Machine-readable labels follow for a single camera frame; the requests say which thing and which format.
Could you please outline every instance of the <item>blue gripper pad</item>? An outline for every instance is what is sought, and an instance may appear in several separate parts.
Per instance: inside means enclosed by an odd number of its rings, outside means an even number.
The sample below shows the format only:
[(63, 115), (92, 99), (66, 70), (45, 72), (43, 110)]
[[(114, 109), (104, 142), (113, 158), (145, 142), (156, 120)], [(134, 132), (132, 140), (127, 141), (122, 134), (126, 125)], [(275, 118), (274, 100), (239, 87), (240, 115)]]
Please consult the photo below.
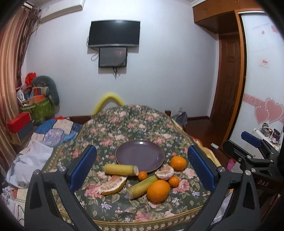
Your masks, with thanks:
[(255, 148), (260, 148), (261, 147), (261, 140), (252, 134), (248, 133), (247, 131), (243, 131), (241, 134), (241, 137), (244, 141), (248, 142)]
[(216, 188), (215, 176), (204, 161), (204, 158), (209, 158), (205, 156), (203, 151), (196, 145), (192, 145), (188, 148), (187, 158), (197, 173), (204, 188), (213, 192)]
[(91, 167), (93, 166), (97, 158), (97, 149), (93, 145), (88, 145), (86, 149), (81, 153), (80, 157), (82, 155), (83, 158), (80, 160), (79, 164), (70, 176), (69, 189), (72, 193), (82, 187)]

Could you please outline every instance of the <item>yellow foam tube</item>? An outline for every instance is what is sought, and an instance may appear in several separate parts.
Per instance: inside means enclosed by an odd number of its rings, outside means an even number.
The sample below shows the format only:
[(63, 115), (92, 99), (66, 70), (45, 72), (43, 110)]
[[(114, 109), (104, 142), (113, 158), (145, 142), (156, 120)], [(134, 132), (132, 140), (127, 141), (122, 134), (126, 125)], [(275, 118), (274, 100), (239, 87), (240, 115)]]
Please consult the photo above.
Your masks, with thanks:
[(101, 110), (101, 107), (103, 106), (103, 104), (109, 100), (109, 99), (112, 99), (114, 100), (119, 106), (123, 106), (124, 103), (122, 102), (122, 100), (114, 93), (106, 93), (104, 95), (104, 97), (100, 100), (99, 104), (97, 105), (96, 109), (94, 110), (93, 112), (93, 115), (94, 114), (97, 114), (100, 110)]

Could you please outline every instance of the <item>floral tablecloth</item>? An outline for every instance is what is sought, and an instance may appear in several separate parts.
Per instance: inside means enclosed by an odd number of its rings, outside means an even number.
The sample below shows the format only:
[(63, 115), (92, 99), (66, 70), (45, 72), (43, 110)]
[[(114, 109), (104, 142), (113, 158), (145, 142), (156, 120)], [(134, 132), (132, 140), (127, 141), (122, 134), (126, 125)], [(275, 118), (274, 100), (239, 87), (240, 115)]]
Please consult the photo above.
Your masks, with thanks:
[[(103, 172), (106, 163), (114, 163), (116, 149), (129, 140), (145, 139), (158, 144), (165, 152), (168, 163), (173, 156), (187, 157), (193, 140), (176, 127), (170, 117), (140, 105), (125, 105), (95, 114), (84, 124), (74, 141), (54, 149), (44, 167), (45, 172), (67, 166), (78, 157), (88, 144), (97, 148), (97, 160), (76, 197), (96, 224), (105, 231), (178, 230), (188, 225), (210, 195), (201, 185), (190, 163), (182, 172), (178, 187), (171, 189), (163, 203), (155, 204), (144, 195), (129, 200), (126, 189), (136, 184), (128, 178), (125, 187), (115, 195), (103, 196), (98, 187), (109, 178)], [(54, 197), (62, 217), (71, 222), (56, 191)]]

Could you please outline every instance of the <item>small orange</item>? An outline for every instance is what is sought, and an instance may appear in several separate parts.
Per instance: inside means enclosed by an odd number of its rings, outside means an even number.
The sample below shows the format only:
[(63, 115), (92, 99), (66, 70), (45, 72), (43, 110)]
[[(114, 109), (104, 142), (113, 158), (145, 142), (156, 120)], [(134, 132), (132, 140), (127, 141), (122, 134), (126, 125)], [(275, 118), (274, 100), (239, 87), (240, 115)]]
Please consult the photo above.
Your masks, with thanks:
[(186, 160), (180, 156), (174, 156), (173, 158), (171, 158), (170, 166), (172, 166), (176, 171), (185, 169), (186, 165)]
[(170, 186), (172, 188), (175, 188), (179, 185), (179, 178), (177, 178), (176, 176), (172, 176), (169, 180), (168, 180)]
[(147, 197), (152, 202), (161, 202), (167, 198), (171, 186), (167, 181), (157, 180), (147, 190)]
[(145, 180), (145, 179), (147, 179), (147, 176), (148, 175), (145, 171), (141, 171), (141, 172), (138, 173), (138, 180), (139, 181)]

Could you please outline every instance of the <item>wooden floor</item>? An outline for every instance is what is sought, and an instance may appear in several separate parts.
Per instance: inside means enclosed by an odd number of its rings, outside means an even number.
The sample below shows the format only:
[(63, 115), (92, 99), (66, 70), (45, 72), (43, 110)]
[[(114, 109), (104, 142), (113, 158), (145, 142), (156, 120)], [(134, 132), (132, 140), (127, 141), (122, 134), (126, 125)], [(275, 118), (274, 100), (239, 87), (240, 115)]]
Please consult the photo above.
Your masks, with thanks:
[(209, 148), (214, 153), (221, 165), (227, 167), (229, 156), (220, 148), (217, 150), (211, 146), (211, 143), (218, 146), (222, 144), (224, 131), (220, 130), (220, 127), (215, 126), (208, 119), (190, 120), (187, 122), (186, 133), (199, 139), (204, 147)]

